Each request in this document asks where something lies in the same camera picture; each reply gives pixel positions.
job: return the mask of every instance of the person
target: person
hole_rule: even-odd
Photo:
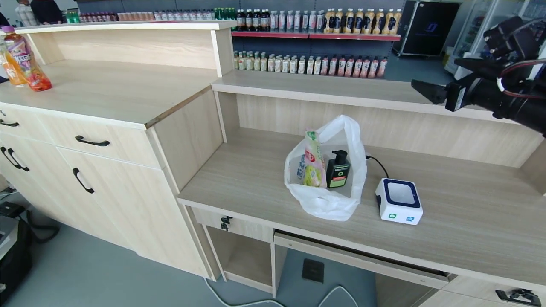
[[[19,6],[15,8],[15,12],[19,16],[19,19],[23,23],[23,26],[37,26],[38,22],[34,17],[34,12],[32,11],[30,2],[28,0],[17,0],[17,2],[19,3]]]
[[[41,25],[63,23],[63,14],[54,0],[33,0],[31,8]]]

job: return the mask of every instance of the store shelf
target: store shelf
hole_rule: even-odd
[[[311,33],[311,39],[356,39],[356,40],[382,40],[398,42],[400,35],[380,35],[380,34],[344,34],[344,33]]]
[[[232,36],[237,37],[276,37],[276,38],[309,38],[308,33],[289,33],[289,32],[246,32],[233,31]]]

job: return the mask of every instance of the snack package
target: snack package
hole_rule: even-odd
[[[321,143],[314,130],[305,132],[305,175],[303,184],[313,187],[326,187],[326,168],[321,154]]]

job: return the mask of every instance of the black cable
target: black cable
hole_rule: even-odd
[[[379,162],[378,159],[372,157],[372,156],[366,156],[366,160],[369,160],[369,159],[374,159],[377,163],[379,163],[379,165],[381,166],[381,168],[385,171],[385,175],[387,176],[387,178],[390,179],[389,177],[389,173],[387,172],[387,169],[385,169],[385,167],[383,166],[383,164],[381,164],[381,162]]]

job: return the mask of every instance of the gray floor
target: gray floor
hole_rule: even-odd
[[[453,75],[443,68],[442,58],[440,57],[397,57],[394,54],[391,54],[389,57],[389,63],[385,70],[385,79],[404,82],[417,79],[441,85],[455,80]]]
[[[24,202],[18,195],[8,200]],[[203,278],[141,258],[68,226],[62,225],[59,235],[49,243],[34,245],[33,257],[34,268],[5,307],[223,306]],[[306,257],[325,263],[324,284],[301,279]],[[315,307],[338,284],[350,291],[360,307],[376,306],[373,273],[290,250],[278,300],[287,307]],[[229,304],[271,298],[268,293],[232,281],[212,282],[212,286]],[[354,304],[337,290],[323,306]]]

